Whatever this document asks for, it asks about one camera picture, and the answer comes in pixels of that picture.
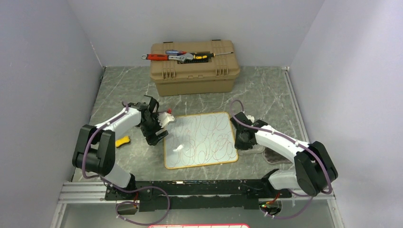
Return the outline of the yellow framed whiteboard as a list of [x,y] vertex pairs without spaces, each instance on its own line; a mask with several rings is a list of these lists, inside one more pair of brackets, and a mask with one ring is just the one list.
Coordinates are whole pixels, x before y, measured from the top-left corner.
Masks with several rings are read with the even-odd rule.
[[164,166],[169,170],[233,163],[239,158],[227,112],[177,116],[165,129]]

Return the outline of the grey mesh scrubbing pad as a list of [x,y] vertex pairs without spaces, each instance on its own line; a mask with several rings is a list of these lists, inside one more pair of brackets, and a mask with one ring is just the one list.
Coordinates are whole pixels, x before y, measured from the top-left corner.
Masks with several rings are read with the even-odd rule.
[[247,150],[240,150],[238,149],[238,155],[243,156],[243,155],[248,155],[248,154],[259,154],[259,153],[263,153],[265,151],[265,146],[262,145],[254,145],[251,149],[247,149]]

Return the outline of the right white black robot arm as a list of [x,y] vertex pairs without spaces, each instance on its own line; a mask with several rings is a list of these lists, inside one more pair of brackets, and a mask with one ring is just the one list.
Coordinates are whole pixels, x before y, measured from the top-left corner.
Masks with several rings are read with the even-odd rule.
[[338,172],[321,142],[294,139],[265,121],[252,122],[243,112],[233,115],[230,120],[236,128],[236,149],[249,150],[261,145],[294,165],[290,170],[274,169],[263,177],[264,195],[274,197],[280,190],[291,189],[302,190],[311,197],[332,193],[331,183],[338,177]]

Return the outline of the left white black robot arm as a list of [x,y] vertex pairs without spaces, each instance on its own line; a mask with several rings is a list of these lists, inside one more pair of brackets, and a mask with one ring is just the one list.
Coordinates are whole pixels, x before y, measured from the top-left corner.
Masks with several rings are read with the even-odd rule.
[[136,195],[135,176],[115,161],[116,141],[132,128],[139,128],[150,146],[168,135],[165,127],[174,122],[170,111],[159,111],[159,102],[144,95],[137,103],[122,103],[123,109],[113,117],[96,125],[83,125],[79,131],[72,164],[85,179],[100,178],[118,189],[122,198]]

